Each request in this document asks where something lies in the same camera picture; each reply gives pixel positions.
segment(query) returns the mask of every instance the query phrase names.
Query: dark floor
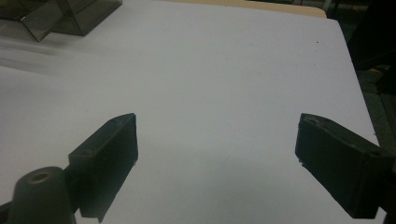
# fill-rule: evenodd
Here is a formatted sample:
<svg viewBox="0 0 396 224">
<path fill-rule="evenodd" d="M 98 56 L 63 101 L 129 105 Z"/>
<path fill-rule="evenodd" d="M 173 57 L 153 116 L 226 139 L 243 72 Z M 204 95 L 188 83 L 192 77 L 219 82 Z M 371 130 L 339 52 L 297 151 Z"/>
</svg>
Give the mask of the dark floor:
<svg viewBox="0 0 396 224">
<path fill-rule="evenodd" d="M 324 0 L 257 0 L 288 5 L 300 5 L 308 7 L 322 8 Z M 329 19 L 337 20 L 343 30 L 346 41 L 351 37 L 367 7 L 372 0 L 342 0 L 335 9 L 337 0 L 332 0 L 332 4 L 326 11 Z M 364 100 L 369 111 L 370 118 L 375 128 L 378 143 L 382 148 L 396 154 L 395 127 L 389 123 L 389 117 L 384 107 L 381 95 L 376 89 L 375 83 L 383 76 L 380 72 L 357 71 L 359 83 L 364 96 Z"/>
</svg>

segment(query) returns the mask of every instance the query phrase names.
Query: clear plastic box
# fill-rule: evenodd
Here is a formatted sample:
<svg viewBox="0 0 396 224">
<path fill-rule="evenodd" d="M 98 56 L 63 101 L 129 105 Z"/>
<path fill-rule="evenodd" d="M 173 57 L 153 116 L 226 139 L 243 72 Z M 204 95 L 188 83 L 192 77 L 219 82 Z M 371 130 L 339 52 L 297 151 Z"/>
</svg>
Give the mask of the clear plastic box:
<svg viewBox="0 0 396 224">
<path fill-rule="evenodd" d="M 50 32 L 86 35 L 121 0 L 0 0 L 0 35 L 41 41 Z"/>
</svg>

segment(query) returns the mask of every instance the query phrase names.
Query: white table surface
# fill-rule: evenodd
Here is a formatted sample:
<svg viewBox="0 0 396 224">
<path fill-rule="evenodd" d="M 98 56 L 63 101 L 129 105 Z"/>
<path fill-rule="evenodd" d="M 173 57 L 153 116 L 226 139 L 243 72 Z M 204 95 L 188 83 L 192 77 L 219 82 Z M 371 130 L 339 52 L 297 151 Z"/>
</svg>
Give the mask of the white table surface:
<svg viewBox="0 0 396 224">
<path fill-rule="evenodd" d="M 350 218 L 294 155 L 301 113 L 377 144 L 336 21 L 127 0 L 86 37 L 1 38 L 0 66 L 0 203 L 134 112 L 139 160 L 104 223 L 382 222 Z"/>
</svg>

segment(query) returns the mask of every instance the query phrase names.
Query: screw hole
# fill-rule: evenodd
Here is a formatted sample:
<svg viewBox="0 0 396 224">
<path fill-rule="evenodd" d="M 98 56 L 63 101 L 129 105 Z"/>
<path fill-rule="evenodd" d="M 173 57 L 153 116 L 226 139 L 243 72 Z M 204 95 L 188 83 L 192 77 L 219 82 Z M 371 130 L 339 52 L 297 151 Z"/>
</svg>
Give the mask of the screw hole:
<svg viewBox="0 0 396 224">
<path fill-rule="evenodd" d="M 43 173 L 38 173 L 38 174 L 32 176 L 28 182 L 29 182 L 29 184 L 40 184 L 40 183 L 46 181 L 48 178 L 50 178 L 50 173 L 43 172 Z"/>
</svg>

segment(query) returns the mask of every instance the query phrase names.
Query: black object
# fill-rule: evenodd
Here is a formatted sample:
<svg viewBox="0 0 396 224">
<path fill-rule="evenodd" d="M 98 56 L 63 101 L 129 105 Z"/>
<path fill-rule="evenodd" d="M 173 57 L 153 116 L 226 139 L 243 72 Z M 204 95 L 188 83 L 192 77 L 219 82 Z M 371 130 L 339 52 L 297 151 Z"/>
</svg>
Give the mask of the black object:
<svg viewBox="0 0 396 224">
<path fill-rule="evenodd" d="M 392 66 L 385 72 L 376 82 L 376 87 L 381 93 L 396 95 L 396 66 Z"/>
<path fill-rule="evenodd" d="M 0 206 L 0 223 L 71 224 L 77 209 L 102 222 L 137 156 L 135 115 L 111 119 L 69 154 L 64 170 L 46 167 L 22 177 L 12 202 Z"/>
<path fill-rule="evenodd" d="M 374 0 L 347 42 L 356 70 L 396 63 L 396 7 L 393 0 Z"/>
<path fill-rule="evenodd" d="M 389 198 L 394 155 L 332 120 L 302 114 L 295 153 L 351 217 L 374 218 L 384 202 L 396 204 Z"/>
</svg>

